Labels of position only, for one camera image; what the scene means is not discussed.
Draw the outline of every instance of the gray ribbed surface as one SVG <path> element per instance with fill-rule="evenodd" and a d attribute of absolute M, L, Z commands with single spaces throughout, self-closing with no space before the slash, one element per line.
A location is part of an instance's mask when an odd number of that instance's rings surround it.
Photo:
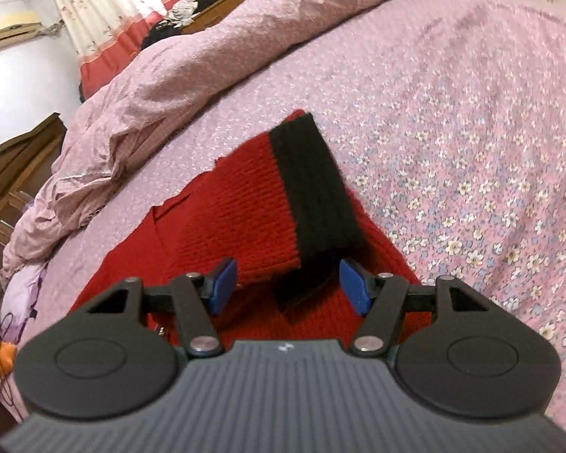
<path fill-rule="evenodd" d="M 388 368 L 336 341 L 237 342 L 193 361 L 143 411 L 98 424 L 34 416 L 2 440 L 10 453 L 564 453 L 566 433 L 532 416 L 467 424 L 407 398 Z"/>

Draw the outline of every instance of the metal screw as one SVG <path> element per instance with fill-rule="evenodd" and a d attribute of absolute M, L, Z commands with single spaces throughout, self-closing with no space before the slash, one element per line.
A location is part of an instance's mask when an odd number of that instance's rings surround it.
<path fill-rule="evenodd" d="M 375 335 L 364 335 L 354 341 L 354 347 L 361 352 L 368 353 L 384 347 L 384 341 Z"/>
<path fill-rule="evenodd" d="M 208 353 L 216 349 L 219 345 L 219 340 L 209 335 L 200 335 L 199 337 L 193 337 L 191 339 L 191 349 L 198 353 Z"/>

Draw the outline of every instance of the pink floral bedsheet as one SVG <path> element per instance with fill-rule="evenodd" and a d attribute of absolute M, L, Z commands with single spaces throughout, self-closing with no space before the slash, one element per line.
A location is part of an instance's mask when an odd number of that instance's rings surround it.
<path fill-rule="evenodd" d="M 151 205 L 297 108 L 424 282 L 454 274 L 553 343 L 566 428 L 566 22 L 504 0 L 391 0 L 238 84 L 67 239 L 22 342 Z"/>

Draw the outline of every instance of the white logo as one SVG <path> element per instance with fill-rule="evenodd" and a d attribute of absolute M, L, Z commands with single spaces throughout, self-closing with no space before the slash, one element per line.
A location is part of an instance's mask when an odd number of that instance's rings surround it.
<path fill-rule="evenodd" d="M 292 349 L 293 344 L 290 344 L 289 342 L 286 342 L 285 344 L 279 346 L 279 351 L 283 351 L 284 353 L 291 351 Z"/>

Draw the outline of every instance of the floral curtain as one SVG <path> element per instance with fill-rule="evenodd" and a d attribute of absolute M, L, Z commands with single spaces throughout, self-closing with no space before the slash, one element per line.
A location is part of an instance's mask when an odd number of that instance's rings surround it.
<path fill-rule="evenodd" d="M 56 0 L 80 57 L 85 98 L 119 74 L 178 0 Z"/>

